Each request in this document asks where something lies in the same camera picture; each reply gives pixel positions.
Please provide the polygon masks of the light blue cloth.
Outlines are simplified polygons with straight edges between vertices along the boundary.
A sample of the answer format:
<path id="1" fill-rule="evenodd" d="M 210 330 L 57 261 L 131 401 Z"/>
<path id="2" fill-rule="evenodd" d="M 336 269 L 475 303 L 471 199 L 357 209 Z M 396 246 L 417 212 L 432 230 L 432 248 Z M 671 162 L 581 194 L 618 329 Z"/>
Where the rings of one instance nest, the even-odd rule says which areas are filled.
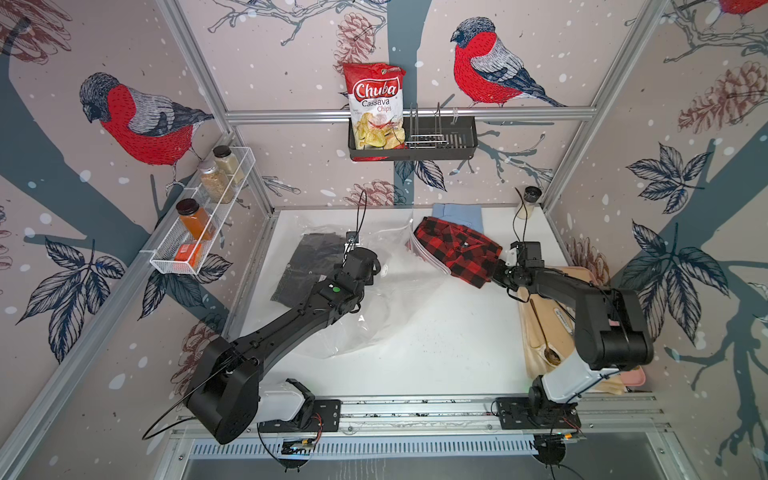
<path id="1" fill-rule="evenodd" d="M 466 226 L 479 233 L 484 232 L 480 205 L 436 203 L 432 207 L 432 216 L 449 223 Z"/>

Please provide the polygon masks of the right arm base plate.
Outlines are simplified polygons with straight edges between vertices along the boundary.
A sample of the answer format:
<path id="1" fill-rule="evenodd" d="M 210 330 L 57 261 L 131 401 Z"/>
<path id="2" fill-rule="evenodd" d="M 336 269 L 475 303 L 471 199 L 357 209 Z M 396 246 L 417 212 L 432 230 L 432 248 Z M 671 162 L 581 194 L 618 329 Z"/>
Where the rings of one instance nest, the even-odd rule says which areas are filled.
<path id="1" fill-rule="evenodd" d="M 497 397 L 492 411 L 499 419 L 502 430 L 579 430 L 581 421 L 575 404 L 545 401 L 533 406 L 528 397 Z"/>

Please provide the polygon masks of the red black plaid shirt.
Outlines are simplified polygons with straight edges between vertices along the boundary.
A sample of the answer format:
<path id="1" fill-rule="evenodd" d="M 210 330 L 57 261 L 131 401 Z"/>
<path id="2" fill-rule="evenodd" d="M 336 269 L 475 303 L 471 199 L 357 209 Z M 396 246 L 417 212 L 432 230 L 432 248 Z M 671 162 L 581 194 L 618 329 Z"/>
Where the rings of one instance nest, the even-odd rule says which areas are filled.
<path id="1" fill-rule="evenodd" d="M 450 274 L 480 289 L 492 279 L 503 248 L 467 226 L 425 217 L 415 230 L 416 240 Z"/>

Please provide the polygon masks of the grey pinstriped shirt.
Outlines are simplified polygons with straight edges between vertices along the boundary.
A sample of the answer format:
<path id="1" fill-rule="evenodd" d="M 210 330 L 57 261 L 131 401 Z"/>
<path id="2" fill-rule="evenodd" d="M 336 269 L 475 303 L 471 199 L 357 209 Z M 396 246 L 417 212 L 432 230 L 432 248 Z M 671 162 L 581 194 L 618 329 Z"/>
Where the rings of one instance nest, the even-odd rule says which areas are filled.
<path id="1" fill-rule="evenodd" d="M 296 308 L 312 287 L 341 263 L 345 240 L 333 233 L 304 234 L 286 265 L 270 300 Z"/>

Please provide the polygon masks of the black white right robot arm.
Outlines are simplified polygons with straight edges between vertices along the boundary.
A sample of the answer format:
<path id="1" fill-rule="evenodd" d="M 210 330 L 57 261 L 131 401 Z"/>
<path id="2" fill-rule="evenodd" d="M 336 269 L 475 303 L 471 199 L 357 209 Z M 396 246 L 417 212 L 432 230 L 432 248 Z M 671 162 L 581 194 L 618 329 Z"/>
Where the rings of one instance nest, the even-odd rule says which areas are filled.
<path id="1" fill-rule="evenodd" d="M 600 382 L 652 362 L 653 340 L 636 291 L 597 286 L 549 268 L 538 242 L 515 241 L 510 248 L 515 263 L 498 261 L 493 282 L 515 300 L 523 288 L 575 313 L 574 352 L 533 381 L 531 414 L 560 412 Z"/>

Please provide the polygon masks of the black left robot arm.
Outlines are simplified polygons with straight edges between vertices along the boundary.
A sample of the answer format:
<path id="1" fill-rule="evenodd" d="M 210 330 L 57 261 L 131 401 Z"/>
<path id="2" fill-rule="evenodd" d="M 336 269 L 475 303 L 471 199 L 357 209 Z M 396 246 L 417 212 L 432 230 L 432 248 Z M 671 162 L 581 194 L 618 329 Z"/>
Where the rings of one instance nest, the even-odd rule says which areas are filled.
<path id="1" fill-rule="evenodd" d="M 219 443 L 235 440 L 257 416 L 263 377 L 304 340 L 357 311 L 380 271 L 376 253 L 358 247 L 296 308 L 249 335 L 211 341 L 183 397 L 186 408 Z"/>

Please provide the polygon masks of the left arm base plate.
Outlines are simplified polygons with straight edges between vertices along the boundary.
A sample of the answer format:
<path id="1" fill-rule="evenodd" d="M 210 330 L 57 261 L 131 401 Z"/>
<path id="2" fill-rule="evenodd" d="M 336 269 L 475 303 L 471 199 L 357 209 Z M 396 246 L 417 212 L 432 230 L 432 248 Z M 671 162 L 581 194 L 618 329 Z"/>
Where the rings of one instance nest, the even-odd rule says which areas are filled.
<path id="1" fill-rule="evenodd" d="M 337 432 L 342 402 L 338 399 L 306 401 L 290 420 L 259 422 L 261 433 L 326 433 Z"/>

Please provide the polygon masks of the clear plastic vacuum bag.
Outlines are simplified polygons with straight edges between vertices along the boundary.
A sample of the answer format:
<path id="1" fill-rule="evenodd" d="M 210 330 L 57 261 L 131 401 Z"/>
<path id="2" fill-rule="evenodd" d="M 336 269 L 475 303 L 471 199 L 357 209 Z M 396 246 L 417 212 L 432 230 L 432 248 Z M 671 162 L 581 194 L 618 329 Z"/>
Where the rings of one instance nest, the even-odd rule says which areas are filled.
<path id="1" fill-rule="evenodd" d="M 361 230 L 361 244 L 374 251 L 381 272 L 366 287 L 359 312 L 347 314 L 334 325 L 302 342 L 295 354 L 330 359 L 388 342 L 428 313 L 458 313 L 465 295 L 477 288 L 448 270 L 419 246 L 415 228 L 423 216 L 414 211 L 374 210 Z M 302 236 L 333 233 L 345 240 L 355 229 L 351 210 L 307 210 L 280 215 L 269 245 L 248 314 L 252 327 L 267 324 L 290 308 L 270 300 Z"/>

